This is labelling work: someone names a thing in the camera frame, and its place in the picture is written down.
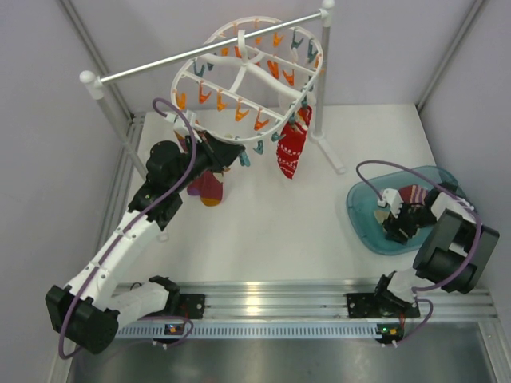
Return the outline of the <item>striped pink purple sock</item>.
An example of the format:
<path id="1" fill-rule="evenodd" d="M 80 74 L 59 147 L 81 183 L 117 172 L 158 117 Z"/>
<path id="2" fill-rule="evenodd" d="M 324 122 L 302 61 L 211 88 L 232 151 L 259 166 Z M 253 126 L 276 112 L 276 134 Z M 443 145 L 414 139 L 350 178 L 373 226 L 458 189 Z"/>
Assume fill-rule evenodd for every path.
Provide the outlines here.
<path id="1" fill-rule="evenodd" d="M 429 190 L 418 184 L 411 184 L 399 188 L 398 193 L 404 205 L 421 207 L 425 205 L 426 197 L 429 193 Z"/>

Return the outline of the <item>white round clip hanger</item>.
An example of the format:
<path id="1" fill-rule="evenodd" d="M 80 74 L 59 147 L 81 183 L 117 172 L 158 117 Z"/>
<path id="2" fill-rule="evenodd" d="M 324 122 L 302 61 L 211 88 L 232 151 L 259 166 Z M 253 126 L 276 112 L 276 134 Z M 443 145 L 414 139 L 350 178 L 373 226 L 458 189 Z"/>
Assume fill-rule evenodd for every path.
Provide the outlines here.
<path id="1" fill-rule="evenodd" d="M 188 59 L 171 85 L 171 101 L 196 113 L 198 127 L 218 140 L 238 138 L 249 153 L 276 145 L 297 110 L 311 106 L 314 119 L 323 75 L 322 41 L 300 25 L 282 27 L 276 18 L 246 17 L 221 26 L 205 42 L 212 51 Z"/>

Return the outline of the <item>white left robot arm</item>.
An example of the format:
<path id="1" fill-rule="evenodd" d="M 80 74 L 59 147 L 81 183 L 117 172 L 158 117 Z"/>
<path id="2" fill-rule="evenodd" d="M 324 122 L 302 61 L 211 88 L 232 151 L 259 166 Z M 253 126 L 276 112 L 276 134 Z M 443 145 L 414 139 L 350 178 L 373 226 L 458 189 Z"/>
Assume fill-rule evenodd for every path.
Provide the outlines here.
<path id="1" fill-rule="evenodd" d="M 182 206 L 180 193 L 205 172 L 222 172 L 245 147 L 217 140 L 206 132 L 184 138 L 186 149 L 171 140 L 154 144 L 147 175 L 121 222 L 91 261 L 65 286 L 52 286 L 45 296 L 53 329 L 58 332 L 61 359 L 77 350 L 99 354 L 117 331 L 148 315 L 171 317 L 180 310 L 180 288 L 167 277 L 151 277 L 142 286 L 115 295 L 121 277 L 161 235 Z"/>

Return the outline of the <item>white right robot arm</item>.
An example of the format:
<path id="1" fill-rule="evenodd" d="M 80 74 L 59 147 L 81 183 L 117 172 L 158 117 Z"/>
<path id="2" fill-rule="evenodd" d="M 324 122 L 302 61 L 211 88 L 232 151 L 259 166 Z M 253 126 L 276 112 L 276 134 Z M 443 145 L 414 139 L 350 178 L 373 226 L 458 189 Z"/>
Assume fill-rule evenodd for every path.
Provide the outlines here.
<path id="1" fill-rule="evenodd" d="M 430 228 L 418 248 L 412 267 L 383 275 L 374 290 L 372 305 L 383 317 L 399 317 L 412 309 L 416 293 L 441 289 L 468 294 L 478 283 L 500 238 L 481 223 L 475 207 L 458 194 L 458 187 L 440 183 L 405 197 L 401 191 L 381 191 L 378 205 L 388 207 L 382 221 L 386 237 L 405 244 L 419 230 Z"/>

